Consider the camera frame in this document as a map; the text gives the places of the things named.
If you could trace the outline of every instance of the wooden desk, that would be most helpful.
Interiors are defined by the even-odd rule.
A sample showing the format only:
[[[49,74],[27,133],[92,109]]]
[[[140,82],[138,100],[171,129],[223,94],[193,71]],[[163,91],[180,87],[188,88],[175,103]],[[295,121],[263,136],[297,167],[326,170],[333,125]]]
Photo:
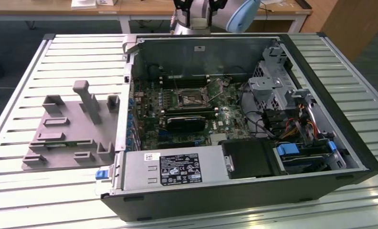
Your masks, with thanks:
[[[71,0],[0,0],[0,21],[25,21],[32,29],[35,21],[119,21],[122,1],[115,6],[72,10]]]
[[[269,12],[258,10],[255,20],[293,21],[289,32],[299,32],[306,16],[295,0],[267,5]],[[118,20],[122,32],[131,33],[131,20],[170,20],[175,6],[172,0],[119,0],[115,6],[71,10],[71,0],[0,0],[0,21],[79,21]]]
[[[311,10],[305,10],[295,0],[286,0],[282,4],[270,4],[267,9],[269,15],[295,15],[310,14]],[[175,5],[172,0],[123,0],[120,14],[126,15],[172,15]],[[266,15],[265,10],[258,10],[259,15]]]
[[[303,9],[295,0],[286,0],[281,4],[267,5],[274,12],[267,13],[259,9],[255,20],[293,21],[289,32],[299,32],[306,16],[311,10]],[[172,0],[123,0],[120,8],[120,24],[123,33],[130,33],[131,20],[170,20],[175,11]]]
[[[306,0],[314,9],[302,32],[325,32],[353,62],[378,33],[378,0]]]
[[[118,14],[122,0],[115,6],[99,5],[96,9],[72,10],[71,0],[0,0],[0,15],[103,15]]]

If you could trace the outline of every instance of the warning label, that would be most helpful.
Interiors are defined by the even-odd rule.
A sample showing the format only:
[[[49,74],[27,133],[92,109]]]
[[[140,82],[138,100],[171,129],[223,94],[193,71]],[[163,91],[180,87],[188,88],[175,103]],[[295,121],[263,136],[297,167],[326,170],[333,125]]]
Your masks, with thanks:
[[[159,157],[162,185],[182,185],[202,182],[198,154]]]

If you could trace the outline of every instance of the metal bracket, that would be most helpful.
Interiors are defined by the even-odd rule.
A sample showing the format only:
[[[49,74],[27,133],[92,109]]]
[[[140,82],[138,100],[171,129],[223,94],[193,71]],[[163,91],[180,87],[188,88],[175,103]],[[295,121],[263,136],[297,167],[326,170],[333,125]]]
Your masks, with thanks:
[[[130,54],[130,49],[136,45],[136,35],[135,34],[128,34],[127,36],[124,36],[123,39],[123,52],[124,55]]]
[[[209,27],[213,26],[214,12],[226,7],[227,0],[209,0]]]
[[[194,3],[194,0],[174,0],[176,10],[182,10],[182,12],[186,12],[187,22],[184,27],[190,27],[190,8],[191,4]]]

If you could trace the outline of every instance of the aluminum table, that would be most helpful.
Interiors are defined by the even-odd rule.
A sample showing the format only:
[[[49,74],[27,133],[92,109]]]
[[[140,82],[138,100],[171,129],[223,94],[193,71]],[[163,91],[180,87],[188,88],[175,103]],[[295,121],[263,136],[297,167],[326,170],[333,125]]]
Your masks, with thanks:
[[[126,223],[99,200],[110,183],[96,183],[98,168],[23,171],[45,95],[79,100],[72,85],[82,79],[98,99],[122,91],[123,37],[47,35],[40,44],[0,116],[0,228],[378,228],[378,175],[315,201]],[[326,37],[291,39],[378,159],[377,91]]]

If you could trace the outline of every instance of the gray floor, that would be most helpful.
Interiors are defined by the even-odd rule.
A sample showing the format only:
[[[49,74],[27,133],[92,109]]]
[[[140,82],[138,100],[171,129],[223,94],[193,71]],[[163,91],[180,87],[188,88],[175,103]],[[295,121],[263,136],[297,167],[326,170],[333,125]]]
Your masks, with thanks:
[[[168,30],[167,22],[162,25],[159,22],[146,25],[147,27],[143,27],[136,22],[131,22],[132,32]],[[29,30],[24,22],[0,22],[0,63],[5,69],[0,87],[16,87],[44,34],[120,33],[120,25],[116,21],[41,21],[36,26],[36,30]],[[354,65],[378,90],[378,35]],[[0,89],[0,114],[12,92],[12,89]]]

